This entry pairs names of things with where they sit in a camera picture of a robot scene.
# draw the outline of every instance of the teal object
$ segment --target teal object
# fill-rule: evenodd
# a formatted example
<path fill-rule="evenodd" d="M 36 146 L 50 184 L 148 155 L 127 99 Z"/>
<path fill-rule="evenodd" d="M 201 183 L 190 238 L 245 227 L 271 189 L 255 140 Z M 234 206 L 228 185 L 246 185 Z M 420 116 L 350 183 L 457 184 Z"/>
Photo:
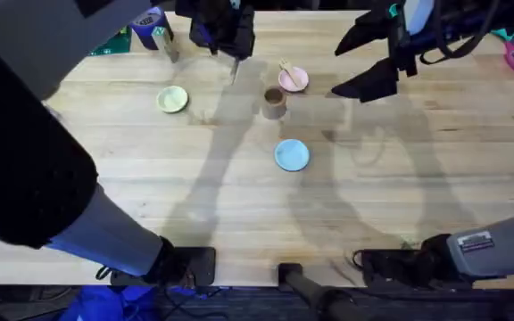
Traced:
<path fill-rule="evenodd" d="M 275 162 L 286 171 L 304 169 L 310 159 L 309 149 L 297 139 L 286 139 L 275 148 Z"/>
<path fill-rule="evenodd" d="M 511 40 L 514 40 L 514 34 L 513 36 L 509 36 L 507 34 L 507 30 L 505 30 L 505 28 L 503 29 L 497 29 L 497 30 L 493 30 L 491 31 L 492 34 L 496 35 L 497 37 L 505 40 L 505 41 L 511 41 Z"/>
<path fill-rule="evenodd" d="M 391 18 L 398 15 L 398 9 L 396 8 L 397 5 L 398 4 L 392 4 L 392 5 L 390 5 L 390 9 L 388 9 L 388 12 L 392 16 Z"/>

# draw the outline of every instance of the pale yellow plate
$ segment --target pale yellow plate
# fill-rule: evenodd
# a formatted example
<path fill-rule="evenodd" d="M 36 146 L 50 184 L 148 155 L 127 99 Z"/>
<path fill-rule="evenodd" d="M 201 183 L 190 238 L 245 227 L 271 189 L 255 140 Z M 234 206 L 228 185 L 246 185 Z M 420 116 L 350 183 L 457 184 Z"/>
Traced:
<path fill-rule="evenodd" d="M 162 111 L 173 113 L 183 110 L 187 105 L 186 89 L 180 86 L 165 87 L 156 97 L 156 103 Z"/>

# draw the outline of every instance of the wire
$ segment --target wire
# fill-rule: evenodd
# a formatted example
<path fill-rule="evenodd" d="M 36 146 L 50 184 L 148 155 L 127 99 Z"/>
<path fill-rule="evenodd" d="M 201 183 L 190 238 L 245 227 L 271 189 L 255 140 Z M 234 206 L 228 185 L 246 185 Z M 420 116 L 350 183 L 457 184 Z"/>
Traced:
<path fill-rule="evenodd" d="M 434 32 L 435 32 L 435 41 L 437 42 L 437 47 L 445 55 L 447 58 L 461 58 L 468 54 L 470 54 L 476 47 L 479 45 L 479 42 L 483 39 L 483 37 L 489 32 L 489 27 L 493 22 L 493 18 L 497 13 L 497 9 L 499 8 L 499 3 L 501 0 L 493 0 L 491 2 L 491 6 L 489 8 L 489 12 L 485 17 L 485 21 L 479 29 L 479 32 L 475 34 L 470 40 L 468 40 L 465 44 L 461 45 L 461 47 L 457 48 L 455 51 L 452 51 L 447 46 L 444 37 L 444 29 L 442 28 L 442 0 L 434 0 Z"/>
<path fill-rule="evenodd" d="M 112 269 L 107 266 L 102 266 L 101 268 L 96 271 L 95 278 L 98 281 L 104 280 L 110 273 L 112 272 Z"/>
<path fill-rule="evenodd" d="M 352 262 L 354 267 L 361 272 L 361 271 L 364 271 L 364 267 L 362 267 L 362 264 L 358 263 L 358 261 L 356 260 L 356 257 L 358 257 L 358 254 L 360 254 L 360 253 L 361 253 L 361 250 L 354 251 L 354 253 L 352 254 L 352 259 L 350 260 L 349 263 Z"/>
<path fill-rule="evenodd" d="M 221 289 L 218 289 L 218 290 L 208 294 L 207 299 L 211 298 L 212 296 L 216 295 L 219 292 L 221 292 Z M 190 300 L 195 298 L 195 294 L 190 295 L 189 297 L 187 297 L 180 303 L 176 303 L 168 294 L 168 289 L 164 289 L 163 293 L 164 293 L 164 296 L 166 297 L 166 300 L 168 300 L 168 302 L 173 306 L 173 308 L 170 310 L 170 312 L 166 313 L 166 315 L 162 317 L 162 321 L 166 321 L 166 319 L 168 317 L 170 317 L 171 314 L 177 310 L 180 311 L 181 313 L 183 313 L 189 317 L 195 318 L 195 319 L 204 319 L 204 318 L 208 318 L 208 317 L 222 317 L 226 321 L 229 320 L 229 316 L 223 312 L 210 312 L 210 313 L 204 313 L 204 314 L 196 314 L 196 313 L 192 313 L 192 312 L 182 308 L 182 306 L 184 304 L 186 304 L 187 302 L 189 302 Z"/>

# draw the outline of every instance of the pink plate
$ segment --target pink plate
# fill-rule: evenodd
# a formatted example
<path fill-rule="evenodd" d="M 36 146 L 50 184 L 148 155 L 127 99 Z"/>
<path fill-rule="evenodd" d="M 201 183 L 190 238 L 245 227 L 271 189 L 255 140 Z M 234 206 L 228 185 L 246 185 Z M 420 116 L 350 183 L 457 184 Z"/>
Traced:
<path fill-rule="evenodd" d="M 301 69 L 299 67 L 293 67 L 293 69 L 294 69 L 294 73 L 299 77 L 299 79 L 303 83 L 303 85 L 304 85 L 303 88 L 298 88 L 294 84 L 293 80 L 289 77 L 289 74 L 284 70 L 281 70 L 281 72 L 278 73 L 278 83 L 286 91 L 299 92 L 299 91 L 304 90 L 304 88 L 306 88 L 309 85 L 309 75 L 307 74 L 306 71 L 304 71 L 303 69 Z"/>

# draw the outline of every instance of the small plate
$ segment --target small plate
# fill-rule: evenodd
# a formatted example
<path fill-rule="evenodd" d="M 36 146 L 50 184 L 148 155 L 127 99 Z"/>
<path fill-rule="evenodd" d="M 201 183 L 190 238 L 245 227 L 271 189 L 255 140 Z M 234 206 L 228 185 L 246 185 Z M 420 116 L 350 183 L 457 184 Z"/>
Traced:
<path fill-rule="evenodd" d="M 307 74 L 304 69 L 299 67 L 293 67 L 294 73 L 297 75 L 297 77 L 301 80 L 303 83 L 303 88 L 297 87 L 291 77 L 289 76 L 289 73 L 285 70 L 281 70 L 281 72 L 278 73 L 278 83 L 288 92 L 300 92 L 303 91 L 304 88 L 306 88 L 309 85 L 309 75 Z"/>
<path fill-rule="evenodd" d="M 186 89 L 180 86 L 164 88 L 156 97 L 156 103 L 164 112 L 173 113 L 183 110 L 187 105 Z"/>
<path fill-rule="evenodd" d="M 287 171 L 304 169 L 310 159 L 309 149 L 300 140 L 286 139 L 275 148 L 275 162 Z"/>

